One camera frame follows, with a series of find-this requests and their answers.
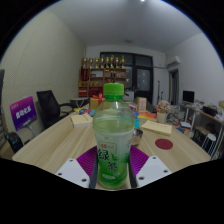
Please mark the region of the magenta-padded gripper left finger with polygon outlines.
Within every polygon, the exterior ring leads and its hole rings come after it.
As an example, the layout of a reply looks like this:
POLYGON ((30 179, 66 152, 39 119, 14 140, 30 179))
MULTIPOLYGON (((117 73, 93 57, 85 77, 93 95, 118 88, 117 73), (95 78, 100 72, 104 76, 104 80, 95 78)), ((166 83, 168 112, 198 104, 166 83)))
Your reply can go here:
POLYGON ((84 188, 94 189, 97 183, 97 147, 84 152, 77 159, 69 158, 56 175, 84 188))

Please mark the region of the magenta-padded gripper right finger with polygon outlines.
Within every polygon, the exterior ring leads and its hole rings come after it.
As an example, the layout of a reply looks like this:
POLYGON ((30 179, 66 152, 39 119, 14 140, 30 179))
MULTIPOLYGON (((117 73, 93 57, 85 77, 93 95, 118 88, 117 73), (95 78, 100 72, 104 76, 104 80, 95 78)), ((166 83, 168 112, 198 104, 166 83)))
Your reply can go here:
POLYGON ((144 187, 170 174, 171 171, 157 156, 148 156, 140 149, 131 147, 129 179, 132 188, 144 187))

